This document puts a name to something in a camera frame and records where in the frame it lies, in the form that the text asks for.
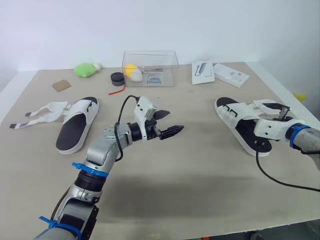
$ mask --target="clear plastic box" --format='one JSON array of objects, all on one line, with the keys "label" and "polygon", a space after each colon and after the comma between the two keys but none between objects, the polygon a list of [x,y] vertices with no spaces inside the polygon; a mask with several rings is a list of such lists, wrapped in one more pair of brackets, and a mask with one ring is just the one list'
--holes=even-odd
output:
[{"label": "clear plastic box", "polygon": [[125,51],[122,61],[126,87],[174,87],[178,67],[175,51]]}]

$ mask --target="table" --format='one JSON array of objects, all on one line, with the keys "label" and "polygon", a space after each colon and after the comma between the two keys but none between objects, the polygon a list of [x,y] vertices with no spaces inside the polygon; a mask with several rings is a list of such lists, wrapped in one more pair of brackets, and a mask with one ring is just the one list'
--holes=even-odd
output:
[{"label": "table", "polygon": [[[103,68],[90,78],[72,69],[41,70],[26,87],[0,126],[0,186],[3,239],[31,239],[47,228],[38,219],[49,217],[78,170],[89,144],[116,121],[129,94],[148,97],[158,109],[171,112],[158,121],[160,129],[185,128],[175,137],[135,142],[124,151],[103,187],[91,240],[190,239],[309,221],[320,217],[320,194],[279,185],[258,169],[214,110],[219,97],[239,102],[279,98],[241,62],[227,63],[250,79],[236,88],[220,80],[192,85],[191,65],[175,72],[176,87],[131,87],[118,90]],[[68,80],[72,87],[56,92],[52,83]],[[83,148],[62,155],[55,142],[62,119],[12,130],[26,112],[52,101],[99,99],[100,109]],[[134,101],[126,105],[122,121],[134,120]],[[311,158],[273,142],[272,153],[261,165],[273,177],[291,184],[318,188],[320,174]]]}]

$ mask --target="black tape roll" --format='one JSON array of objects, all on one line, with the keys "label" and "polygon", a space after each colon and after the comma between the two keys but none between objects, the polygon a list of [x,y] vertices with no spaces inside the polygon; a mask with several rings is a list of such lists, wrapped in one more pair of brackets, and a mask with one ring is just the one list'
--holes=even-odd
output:
[{"label": "black tape roll", "polygon": [[122,72],[114,72],[110,75],[110,78],[114,86],[122,86],[125,84],[125,78]]}]

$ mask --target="blue cable tie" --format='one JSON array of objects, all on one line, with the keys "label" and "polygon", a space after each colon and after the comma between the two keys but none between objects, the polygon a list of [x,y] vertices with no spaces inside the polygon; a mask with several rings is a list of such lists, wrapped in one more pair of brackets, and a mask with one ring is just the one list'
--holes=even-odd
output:
[{"label": "blue cable tie", "polygon": [[297,136],[297,134],[302,130],[302,129],[309,129],[310,126],[308,125],[301,125],[301,126],[292,126],[291,127],[293,129],[293,133],[291,134],[291,137],[290,137],[290,147],[291,148],[294,148],[294,140]]},{"label": "blue cable tie", "polygon": [[74,166],[76,169],[81,169],[81,170],[84,170],[90,174],[94,174],[94,175],[97,175],[100,177],[108,177],[108,175],[109,175],[108,172],[98,171],[98,170],[95,170],[93,168],[90,168],[90,167],[83,165],[82,163],[78,163],[78,162],[73,162],[72,166]]},{"label": "blue cable tie", "polygon": [[70,230],[70,231],[73,231],[78,236],[78,240],[82,240],[82,235],[80,230],[74,226],[64,224],[64,223],[58,223],[57,220],[50,220],[44,216],[40,216],[39,219],[49,224],[49,227],[48,227],[49,229],[61,228],[61,229]]}]

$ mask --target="yellow ball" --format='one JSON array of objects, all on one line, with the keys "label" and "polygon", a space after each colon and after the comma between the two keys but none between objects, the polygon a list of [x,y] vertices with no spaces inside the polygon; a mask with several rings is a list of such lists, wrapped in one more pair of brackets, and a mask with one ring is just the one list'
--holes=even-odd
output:
[{"label": "yellow ball", "polygon": [[124,75],[134,82],[141,82],[143,80],[142,72],[134,64],[128,64],[124,66]]}]

